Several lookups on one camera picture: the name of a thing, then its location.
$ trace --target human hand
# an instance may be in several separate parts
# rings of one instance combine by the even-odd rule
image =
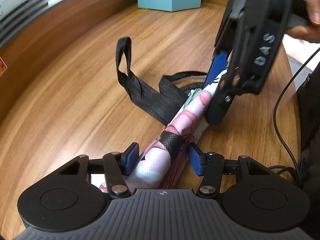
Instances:
[[[287,34],[296,39],[320,43],[320,0],[306,0],[309,19],[312,25],[297,26],[287,30]]]

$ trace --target crosshair symbol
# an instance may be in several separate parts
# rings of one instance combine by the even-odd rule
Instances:
[[[164,195],[167,195],[167,192],[166,192],[165,190],[163,190],[163,191],[159,192],[159,194],[160,194],[161,196],[164,196]]]

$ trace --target gray floor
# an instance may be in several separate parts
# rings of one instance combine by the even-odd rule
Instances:
[[[293,57],[288,56],[288,60],[289,60],[289,64],[290,64],[290,67],[291,67],[291,71],[292,71],[292,75],[294,75],[297,70],[302,66],[302,63],[295,60]],[[298,76],[295,78],[294,80],[294,84],[296,86],[296,90],[301,86],[301,84],[306,80],[307,78],[307,75],[309,73],[311,73],[312,70],[309,69],[308,67],[305,67],[299,74]]]

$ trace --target wooden table surface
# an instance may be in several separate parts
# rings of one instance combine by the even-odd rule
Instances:
[[[223,12],[222,6],[206,4],[175,13],[132,6],[84,34],[32,82],[0,128],[0,233],[5,239],[24,229],[17,199],[27,187],[79,154],[101,158],[131,142],[138,142],[142,152],[164,128],[118,84],[117,40],[132,38],[132,71],[157,88],[163,74],[209,69]],[[272,125],[273,107],[291,76],[281,47],[262,93],[236,98],[223,122],[204,132],[199,147],[230,159],[246,154],[266,166],[292,165]],[[278,124],[297,156],[294,94],[291,86],[279,106]],[[233,181],[224,179],[222,190]],[[197,188],[200,182],[187,166],[177,186]]]

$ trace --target black strap loop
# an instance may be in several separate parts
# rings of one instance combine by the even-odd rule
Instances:
[[[119,70],[122,55],[127,61],[127,73]],[[116,48],[116,69],[118,81],[128,93],[130,100],[141,109],[152,115],[162,124],[167,125],[188,99],[188,91],[194,88],[201,88],[203,83],[197,82],[176,87],[172,82],[192,76],[204,76],[205,72],[184,71],[174,75],[165,75],[159,82],[159,91],[154,90],[143,80],[138,78],[130,69],[131,67],[131,39],[129,37],[118,40]]]

